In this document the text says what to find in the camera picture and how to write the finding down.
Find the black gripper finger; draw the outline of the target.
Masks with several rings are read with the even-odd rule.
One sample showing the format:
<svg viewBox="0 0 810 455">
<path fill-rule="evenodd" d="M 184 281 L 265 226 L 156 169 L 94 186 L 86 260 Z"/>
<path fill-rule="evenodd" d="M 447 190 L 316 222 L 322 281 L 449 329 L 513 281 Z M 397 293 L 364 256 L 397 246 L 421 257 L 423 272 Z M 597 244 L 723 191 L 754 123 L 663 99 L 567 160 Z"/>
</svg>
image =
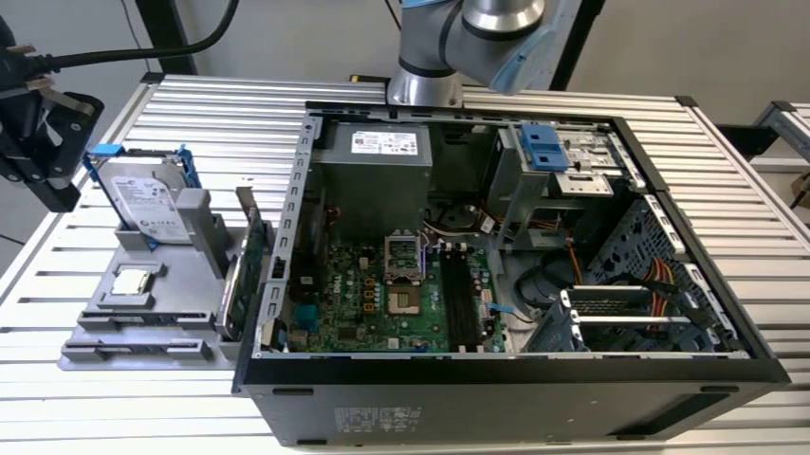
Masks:
<svg viewBox="0 0 810 455">
<path fill-rule="evenodd" d="M 29 157 L 12 141 L 1 142 L 1 175 L 12 183 L 26 183 L 30 181 L 26 167 L 30 164 Z"/>
<path fill-rule="evenodd" d="M 46 115 L 32 136 L 28 187 L 50 212 L 74 209 L 80 193 L 72 183 L 105 105 L 89 95 L 42 92 Z"/>
</svg>

